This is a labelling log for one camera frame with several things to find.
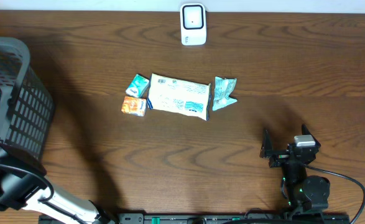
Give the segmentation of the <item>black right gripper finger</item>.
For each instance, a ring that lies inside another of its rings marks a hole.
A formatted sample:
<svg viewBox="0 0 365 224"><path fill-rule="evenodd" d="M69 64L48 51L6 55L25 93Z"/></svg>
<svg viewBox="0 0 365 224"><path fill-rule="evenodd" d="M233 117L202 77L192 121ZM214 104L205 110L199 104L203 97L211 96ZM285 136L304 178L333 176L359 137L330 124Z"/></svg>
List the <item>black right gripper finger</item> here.
<svg viewBox="0 0 365 224"><path fill-rule="evenodd" d="M301 125L302 135L312 135L305 124Z"/></svg>
<svg viewBox="0 0 365 224"><path fill-rule="evenodd" d="M261 154L271 154L273 152L273 143L268 130L264 129L262 133Z"/></svg>

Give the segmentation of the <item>teal wrapper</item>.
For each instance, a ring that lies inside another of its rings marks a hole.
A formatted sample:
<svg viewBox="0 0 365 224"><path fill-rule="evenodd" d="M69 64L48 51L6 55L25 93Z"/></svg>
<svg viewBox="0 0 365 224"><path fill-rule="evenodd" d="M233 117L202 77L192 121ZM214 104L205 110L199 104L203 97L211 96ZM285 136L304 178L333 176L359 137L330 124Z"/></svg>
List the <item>teal wrapper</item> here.
<svg viewBox="0 0 365 224"><path fill-rule="evenodd" d="M215 89L212 110L216 111L237 102L230 97L236 87L236 78L215 77Z"/></svg>

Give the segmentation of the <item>white snack bag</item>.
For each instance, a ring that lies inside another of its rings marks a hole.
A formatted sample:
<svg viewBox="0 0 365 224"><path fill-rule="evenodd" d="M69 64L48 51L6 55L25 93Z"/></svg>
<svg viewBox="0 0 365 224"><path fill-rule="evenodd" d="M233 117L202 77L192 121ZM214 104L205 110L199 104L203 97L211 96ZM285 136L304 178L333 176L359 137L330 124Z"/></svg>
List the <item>white snack bag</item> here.
<svg viewBox="0 0 365 224"><path fill-rule="evenodd" d="M211 84L201 84L153 73L147 95L148 107L194 116L208 121Z"/></svg>

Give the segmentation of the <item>orange small carton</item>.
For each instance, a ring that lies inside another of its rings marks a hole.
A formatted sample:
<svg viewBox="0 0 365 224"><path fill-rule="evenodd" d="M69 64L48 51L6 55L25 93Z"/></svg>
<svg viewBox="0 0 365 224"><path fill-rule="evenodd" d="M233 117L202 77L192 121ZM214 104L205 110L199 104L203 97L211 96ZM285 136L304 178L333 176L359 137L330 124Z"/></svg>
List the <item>orange small carton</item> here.
<svg viewBox="0 0 365 224"><path fill-rule="evenodd" d="M147 100L143 98L135 98L125 96L122 103L121 111L125 114L132 114L143 117L146 113Z"/></svg>

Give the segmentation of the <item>teal small carton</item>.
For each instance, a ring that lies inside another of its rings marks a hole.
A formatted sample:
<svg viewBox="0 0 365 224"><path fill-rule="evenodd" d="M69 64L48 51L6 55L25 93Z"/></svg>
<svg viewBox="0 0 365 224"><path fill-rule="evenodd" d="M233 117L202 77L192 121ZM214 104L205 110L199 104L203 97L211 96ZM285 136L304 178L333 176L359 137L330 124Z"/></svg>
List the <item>teal small carton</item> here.
<svg viewBox="0 0 365 224"><path fill-rule="evenodd" d="M146 77L136 74L130 85L126 89L126 94L135 98L141 98L149 87L150 81Z"/></svg>

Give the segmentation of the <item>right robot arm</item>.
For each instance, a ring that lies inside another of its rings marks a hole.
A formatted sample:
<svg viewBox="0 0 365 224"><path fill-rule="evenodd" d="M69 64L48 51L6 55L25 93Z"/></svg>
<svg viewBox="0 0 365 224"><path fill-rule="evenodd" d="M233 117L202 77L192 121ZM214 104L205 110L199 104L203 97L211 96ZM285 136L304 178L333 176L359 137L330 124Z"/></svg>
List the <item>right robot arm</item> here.
<svg viewBox="0 0 365 224"><path fill-rule="evenodd" d="M321 144L302 125L301 135L285 150L276 150L268 130L263 130L261 158L268 158L270 168L282 169L282 195L289 202L283 211L284 219L292 220L300 215L319 214L328 208L330 181L318 175L307 175L308 165L316 159Z"/></svg>

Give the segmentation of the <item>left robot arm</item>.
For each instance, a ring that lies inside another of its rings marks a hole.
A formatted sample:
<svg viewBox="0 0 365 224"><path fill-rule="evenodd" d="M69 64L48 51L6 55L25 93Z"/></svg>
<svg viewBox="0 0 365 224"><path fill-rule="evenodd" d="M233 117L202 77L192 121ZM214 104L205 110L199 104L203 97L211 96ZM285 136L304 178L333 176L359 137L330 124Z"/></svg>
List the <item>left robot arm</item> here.
<svg viewBox="0 0 365 224"><path fill-rule="evenodd" d="M119 219L51 183L31 154L0 143L0 212L9 208L47 216L40 223L118 223Z"/></svg>

